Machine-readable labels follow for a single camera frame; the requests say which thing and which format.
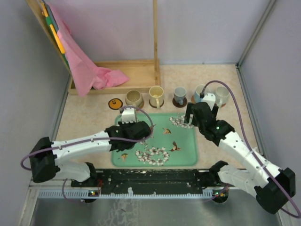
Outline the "yellow mug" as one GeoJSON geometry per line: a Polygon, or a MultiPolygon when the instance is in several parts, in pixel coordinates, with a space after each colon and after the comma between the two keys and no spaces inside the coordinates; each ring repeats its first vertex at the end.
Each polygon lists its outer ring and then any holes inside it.
{"type": "Polygon", "coordinates": [[[149,90],[150,101],[153,105],[159,108],[160,104],[164,100],[164,90],[160,86],[153,86],[149,90]]]}

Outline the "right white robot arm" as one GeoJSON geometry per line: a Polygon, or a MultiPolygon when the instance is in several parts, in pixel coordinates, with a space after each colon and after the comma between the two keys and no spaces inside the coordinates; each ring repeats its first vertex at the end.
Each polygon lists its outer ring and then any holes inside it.
{"type": "Polygon", "coordinates": [[[184,121],[198,127],[208,141],[229,153],[245,170],[219,161],[209,170],[211,183],[233,185],[253,196],[265,211],[276,214],[295,195],[295,173],[250,150],[229,123],[216,118],[218,106],[214,102],[214,94],[208,93],[202,102],[188,103],[184,121]]]}

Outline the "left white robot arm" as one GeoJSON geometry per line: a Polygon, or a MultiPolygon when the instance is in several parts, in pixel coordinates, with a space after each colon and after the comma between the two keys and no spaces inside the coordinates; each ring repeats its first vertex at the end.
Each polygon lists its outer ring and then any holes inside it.
{"type": "Polygon", "coordinates": [[[32,179],[42,183],[54,178],[67,178],[88,187],[98,181],[93,164],[74,163],[71,159],[87,154],[124,151],[150,138],[154,124],[137,119],[133,106],[121,111],[120,121],[96,134],[65,141],[41,138],[30,152],[32,179]]]}

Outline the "dark brown wooden coaster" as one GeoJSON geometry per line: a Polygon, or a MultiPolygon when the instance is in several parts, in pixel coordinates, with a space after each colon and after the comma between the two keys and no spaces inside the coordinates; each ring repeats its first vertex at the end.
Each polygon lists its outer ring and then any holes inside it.
{"type": "Polygon", "coordinates": [[[173,105],[174,105],[175,107],[177,107],[177,108],[183,108],[183,107],[185,107],[185,106],[187,105],[188,101],[187,101],[187,98],[185,97],[185,98],[183,99],[183,104],[181,105],[181,104],[179,104],[178,102],[176,102],[175,98],[173,98],[172,103],[173,103],[173,105]]]}

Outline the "beige mug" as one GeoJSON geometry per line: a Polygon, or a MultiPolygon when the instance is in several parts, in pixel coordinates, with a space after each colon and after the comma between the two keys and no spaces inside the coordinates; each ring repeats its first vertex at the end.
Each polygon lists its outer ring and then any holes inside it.
{"type": "Polygon", "coordinates": [[[138,90],[128,91],[126,94],[125,102],[141,102],[143,100],[142,94],[138,90]]]}

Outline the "dark reddish wooden coaster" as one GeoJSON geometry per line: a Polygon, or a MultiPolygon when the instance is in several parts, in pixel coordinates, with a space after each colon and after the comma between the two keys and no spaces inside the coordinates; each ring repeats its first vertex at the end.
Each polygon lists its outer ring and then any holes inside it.
{"type": "MultiPolygon", "coordinates": [[[[153,105],[150,100],[149,100],[149,104],[152,108],[158,108],[157,106],[153,105]]],[[[161,108],[163,105],[164,105],[164,101],[160,104],[159,108],[161,108]]]]}

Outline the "white grey mug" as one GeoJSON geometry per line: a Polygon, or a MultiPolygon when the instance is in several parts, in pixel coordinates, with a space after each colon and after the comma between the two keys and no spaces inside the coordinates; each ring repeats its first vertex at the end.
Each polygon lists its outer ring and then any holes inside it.
{"type": "Polygon", "coordinates": [[[216,101],[215,104],[218,106],[220,104],[227,103],[230,97],[230,92],[226,87],[217,87],[215,90],[216,101]]]}

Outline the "woven rattan coaster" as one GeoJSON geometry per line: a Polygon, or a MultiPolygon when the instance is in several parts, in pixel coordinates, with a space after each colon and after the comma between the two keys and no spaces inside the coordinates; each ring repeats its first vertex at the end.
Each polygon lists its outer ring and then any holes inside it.
{"type": "Polygon", "coordinates": [[[142,109],[144,107],[144,101],[141,102],[127,102],[128,106],[135,106],[139,109],[142,109]]]}

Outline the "small blue-grey cup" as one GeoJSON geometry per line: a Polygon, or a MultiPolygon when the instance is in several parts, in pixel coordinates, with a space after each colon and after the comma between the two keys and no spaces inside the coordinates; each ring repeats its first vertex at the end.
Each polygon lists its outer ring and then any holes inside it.
{"type": "Polygon", "coordinates": [[[186,96],[186,89],[184,87],[176,87],[174,89],[174,100],[177,104],[183,105],[186,96]]]}

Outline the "light blue mug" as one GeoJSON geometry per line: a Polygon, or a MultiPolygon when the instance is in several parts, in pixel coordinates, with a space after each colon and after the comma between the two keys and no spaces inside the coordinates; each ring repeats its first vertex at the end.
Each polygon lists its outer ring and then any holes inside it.
{"type": "MultiPolygon", "coordinates": [[[[201,92],[203,91],[205,84],[199,84],[196,88],[195,88],[195,92],[194,92],[194,100],[195,103],[199,103],[203,101],[203,98],[200,97],[201,92]]],[[[204,95],[211,92],[209,87],[206,87],[204,95]]]]}

